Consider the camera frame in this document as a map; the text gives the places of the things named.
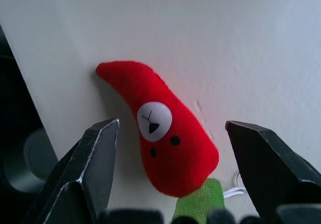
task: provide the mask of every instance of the white wall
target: white wall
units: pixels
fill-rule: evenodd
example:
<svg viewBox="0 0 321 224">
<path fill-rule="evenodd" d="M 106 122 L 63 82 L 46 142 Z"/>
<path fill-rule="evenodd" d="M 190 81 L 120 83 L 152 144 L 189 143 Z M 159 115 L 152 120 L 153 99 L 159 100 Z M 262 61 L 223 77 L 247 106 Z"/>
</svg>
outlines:
<svg viewBox="0 0 321 224">
<path fill-rule="evenodd" d="M 134 59 L 153 67 L 213 136 L 221 153 L 213 176 L 224 189 L 237 170 L 226 120 L 275 130 L 321 170 L 320 6 L 321 0 L 0 0 L 0 22 L 57 155 L 94 122 L 120 117 L 110 206 L 155 207 L 168 221 L 176 200 L 150 185 L 134 118 L 93 75 L 95 66 Z M 226 203 L 237 216 L 254 212 L 243 196 Z"/>
</svg>

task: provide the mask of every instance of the toy face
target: toy face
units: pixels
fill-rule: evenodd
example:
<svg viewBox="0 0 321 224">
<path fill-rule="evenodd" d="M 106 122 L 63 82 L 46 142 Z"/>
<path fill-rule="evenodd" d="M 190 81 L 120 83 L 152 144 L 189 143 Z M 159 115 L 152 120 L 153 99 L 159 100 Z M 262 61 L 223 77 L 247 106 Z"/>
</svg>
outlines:
<svg viewBox="0 0 321 224">
<path fill-rule="evenodd" d="M 161 102 L 148 102 L 137 112 L 137 123 L 141 135 L 150 142 L 160 140 L 172 125 L 172 113 Z"/>
</svg>

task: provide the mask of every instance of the black dot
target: black dot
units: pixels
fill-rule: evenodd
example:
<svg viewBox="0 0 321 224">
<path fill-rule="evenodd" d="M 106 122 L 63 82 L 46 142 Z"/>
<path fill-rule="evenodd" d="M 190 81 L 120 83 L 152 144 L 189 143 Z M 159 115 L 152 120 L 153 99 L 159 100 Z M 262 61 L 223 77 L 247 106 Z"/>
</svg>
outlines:
<svg viewBox="0 0 321 224">
<path fill-rule="evenodd" d="M 181 143 L 181 139 L 178 136 L 173 136 L 170 139 L 172 145 L 179 145 Z"/>
<path fill-rule="evenodd" d="M 152 157 L 156 157 L 156 153 L 157 153 L 157 151 L 156 151 L 155 148 L 151 148 L 151 149 L 150 149 L 150 155 L 151 155 Z"/>
</svg>

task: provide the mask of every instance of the white string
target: white string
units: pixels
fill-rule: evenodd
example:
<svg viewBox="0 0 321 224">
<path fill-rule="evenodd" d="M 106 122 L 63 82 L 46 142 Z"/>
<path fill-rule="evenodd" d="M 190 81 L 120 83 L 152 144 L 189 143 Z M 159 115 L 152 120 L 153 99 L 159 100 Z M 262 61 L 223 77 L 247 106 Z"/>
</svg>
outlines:
<svg viewBox="0 0 321 224">
<path fill-rule="evenodd" d="M 234 179 L 234 182 L 236 182 L 237 187 L 233 187 L 232 189 L 229 189 L 223 192 L 224 199 L 229 198 L 233 195 L 242 195 L 247 193 L 246 188 L 243 186 L 240 186 L 239 184 L 239 180 L 238 180 L 239 176 L 240 176 L 240 172 L 237 173 Z"/>
</svg>

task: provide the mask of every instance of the plush toy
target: plush toy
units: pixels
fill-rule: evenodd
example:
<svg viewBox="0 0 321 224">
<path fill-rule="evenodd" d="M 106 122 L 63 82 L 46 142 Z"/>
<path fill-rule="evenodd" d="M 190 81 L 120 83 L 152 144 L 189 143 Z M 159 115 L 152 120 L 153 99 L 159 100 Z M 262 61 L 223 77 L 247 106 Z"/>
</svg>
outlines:
<svg viewBox="0 0 321 224">
<path fill-rule="evenodd" d="M 147 65 L 101 63 L 96 73 L 118 91 L 134 114 L 142 161 L 153 186 L 176 197 L 199 189 L 217 167 L 219 154 L 192 112 Z"/>
</svg>

